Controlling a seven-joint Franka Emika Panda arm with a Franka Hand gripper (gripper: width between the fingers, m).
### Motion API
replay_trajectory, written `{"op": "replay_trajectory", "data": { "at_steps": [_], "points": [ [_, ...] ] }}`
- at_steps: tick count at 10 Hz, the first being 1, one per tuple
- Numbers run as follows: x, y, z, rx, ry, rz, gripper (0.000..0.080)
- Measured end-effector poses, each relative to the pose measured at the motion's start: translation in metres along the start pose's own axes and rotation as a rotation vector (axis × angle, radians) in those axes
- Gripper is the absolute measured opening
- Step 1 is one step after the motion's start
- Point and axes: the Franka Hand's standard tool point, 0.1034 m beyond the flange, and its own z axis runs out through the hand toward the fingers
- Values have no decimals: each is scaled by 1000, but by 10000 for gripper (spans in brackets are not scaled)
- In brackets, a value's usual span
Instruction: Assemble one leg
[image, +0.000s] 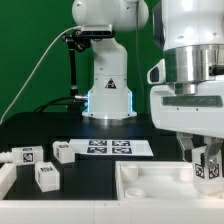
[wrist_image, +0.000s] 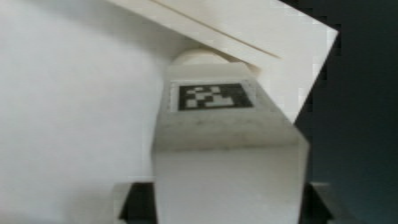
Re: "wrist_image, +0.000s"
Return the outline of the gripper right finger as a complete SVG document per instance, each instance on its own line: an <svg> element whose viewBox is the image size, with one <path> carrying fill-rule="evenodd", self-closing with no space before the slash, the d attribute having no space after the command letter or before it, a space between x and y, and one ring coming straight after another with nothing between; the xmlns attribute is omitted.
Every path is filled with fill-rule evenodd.
<svg viewBox="0 0 398 224"><path fill-rule="evenodd" d="M308 182L303 188L298 224L348 224L349 212L328 183Z"/></svg>

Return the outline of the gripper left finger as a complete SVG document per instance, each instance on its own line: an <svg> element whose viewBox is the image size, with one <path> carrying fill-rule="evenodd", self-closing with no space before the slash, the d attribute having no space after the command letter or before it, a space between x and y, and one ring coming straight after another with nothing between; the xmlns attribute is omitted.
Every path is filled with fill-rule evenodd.
<svg viewBox="0 0 398 224"><path fill-rule="evenodd" d="M157 224L150 182L115 184L111 189L111 224Z"/></svg>

